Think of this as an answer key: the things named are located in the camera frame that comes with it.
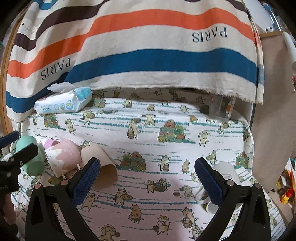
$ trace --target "dark brown stripe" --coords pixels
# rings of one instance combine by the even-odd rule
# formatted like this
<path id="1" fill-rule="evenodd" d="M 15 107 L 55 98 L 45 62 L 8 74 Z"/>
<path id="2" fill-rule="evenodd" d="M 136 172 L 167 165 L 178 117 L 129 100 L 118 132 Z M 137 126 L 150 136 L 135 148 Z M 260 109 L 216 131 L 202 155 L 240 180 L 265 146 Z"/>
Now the dark brown stripe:
<path id="1" fill-rule="evenodd" d="M 15 37 L 14 45 L 17 45 L 27 51 L 30 51 L 36 47 L 37 39 L 41 34 L 48 29 L 49 27 L 59 24 L 66 23 L 71 21 L 83 20 L 92 18 L 97 15 L 101 6 L 110 0 L 104 0 L 98 5 L 95 6 L 78 6 L 78 7 L 64 7 L 61 8 L 52 14 L 48 15 L 39 29 L 36 32 L 35 39 L 31 40 L 26 35 L 22 33 L 17 33 Z"/>
<path id="2" fill-rule="evenodd" d="M 184 0 L 186 2 L 199 2 L 201 0 Z M 245 9 L 243 3 L 235 1 L 235 0 L 225 0 L 228 1 L 230 4 L 232 4 L 236 9 L 241 10 L 245 13 L 247 13 L 247 10 Z"/>

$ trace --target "white cup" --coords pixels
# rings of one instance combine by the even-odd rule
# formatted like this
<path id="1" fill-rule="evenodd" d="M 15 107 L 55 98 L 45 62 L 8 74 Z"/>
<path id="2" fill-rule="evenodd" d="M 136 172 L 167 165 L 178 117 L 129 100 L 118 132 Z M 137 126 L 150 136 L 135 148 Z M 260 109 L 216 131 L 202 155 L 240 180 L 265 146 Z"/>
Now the white cup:
<path id="1" fill-rule="evenodd" d="M 224 177 L 225 180 L 233 180 L 237 185 L 240 184 L 239 176 L 235 172 L 235 169 L 233 165 L 231 165 L 229 162 L 220 162 L 213 166 L 213 170 L 218 171 L 222 177 Z M 212 203 L 210 200 L 210 197 L 207 197 L 205 193 L 205 188 L 202 187 L 196 194 L 195 194 L 195 201 L 198 204 L 206 204 L 207 203 L 207 212 L 211 214 L 215 214 L 217 210 L 219 209 L 219 206 Z M 235 210 L 240 208 L 242 203 L 238 203 L 235 207 Z"/>

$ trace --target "transparent plastic container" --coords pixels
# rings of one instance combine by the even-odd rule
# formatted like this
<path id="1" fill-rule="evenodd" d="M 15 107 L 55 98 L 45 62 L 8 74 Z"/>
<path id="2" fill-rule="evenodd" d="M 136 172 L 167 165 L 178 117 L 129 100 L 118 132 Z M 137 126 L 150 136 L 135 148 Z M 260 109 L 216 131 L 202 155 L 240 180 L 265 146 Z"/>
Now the transparent plastic container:
<path id="1" fill-rule="evenodd" d="M 236 98 L 211 95 L 209 117 L 228 122 L 233 111 Z"/>

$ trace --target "striped cloth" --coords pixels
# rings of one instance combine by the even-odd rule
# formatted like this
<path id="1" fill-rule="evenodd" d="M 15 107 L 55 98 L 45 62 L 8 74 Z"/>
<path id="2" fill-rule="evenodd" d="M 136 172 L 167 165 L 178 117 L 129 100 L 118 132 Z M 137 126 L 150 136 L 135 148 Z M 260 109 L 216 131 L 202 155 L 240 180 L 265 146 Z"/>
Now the striped cloth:
<path id="1" fill-rule="evenodd" d="M 242 0 L 33 0 L 7 73 L 7 114 L 18 122 L 63 81 L 263 100 L 261 43 Z"/>

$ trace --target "metal screw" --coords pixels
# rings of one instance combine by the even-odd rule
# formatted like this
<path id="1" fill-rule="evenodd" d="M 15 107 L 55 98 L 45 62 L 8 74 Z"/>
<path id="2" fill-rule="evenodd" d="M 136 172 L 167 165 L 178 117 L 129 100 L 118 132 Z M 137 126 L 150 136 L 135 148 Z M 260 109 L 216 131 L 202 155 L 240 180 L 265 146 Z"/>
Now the metal screw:
<path id="1" fill-rule="evenodd" d="M 68 183 L 69 183 L 68 180 L 63 180 L 63 181 L 61 181 L 61 185 L 62 185 L 62 186 L 66 186 Z"/>
<path id="2" fill-rule="evenodd" d="M 261 186 L 260 183 L 255 183 L 255 187 L 258 188 L 258 189 L 260 189 L 262 186 Z"/>
<path id="3" fill-rule="evenodd" d="M 229 186 L 233 186 L 235 184 L 235 182 L 233 180 L 227 180 L 226 183 L 229 185 Z"/>
<path id="4" fill-rule="evenodd" d="M 37 184 L 34 186 L 35 189 L 38 189 L 38 188 L 40 188 L 40 187 L 41 187 L 41 184 L 40 184 L 40 183 L 37 183 Z"/>

